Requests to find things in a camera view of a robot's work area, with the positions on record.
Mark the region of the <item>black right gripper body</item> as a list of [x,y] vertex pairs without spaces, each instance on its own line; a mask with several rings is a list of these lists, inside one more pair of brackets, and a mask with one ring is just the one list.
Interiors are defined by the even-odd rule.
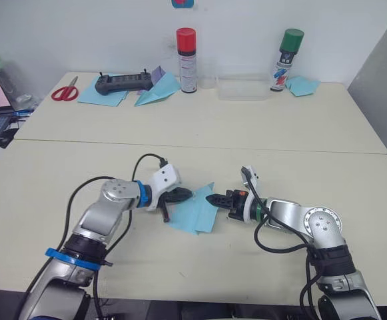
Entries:
[[243,221],[246,192],[241,190],[227,190],[226,196],[232,201],[228,212],[228,217],[238,221]]

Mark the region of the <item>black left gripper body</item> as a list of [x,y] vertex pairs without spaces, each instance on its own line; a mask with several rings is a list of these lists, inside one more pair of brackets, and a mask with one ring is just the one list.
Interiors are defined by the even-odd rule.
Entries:
[[158,208],[163,208],[167,203],[173,203],[173,193],[171,191],[164,192],[159,197]]

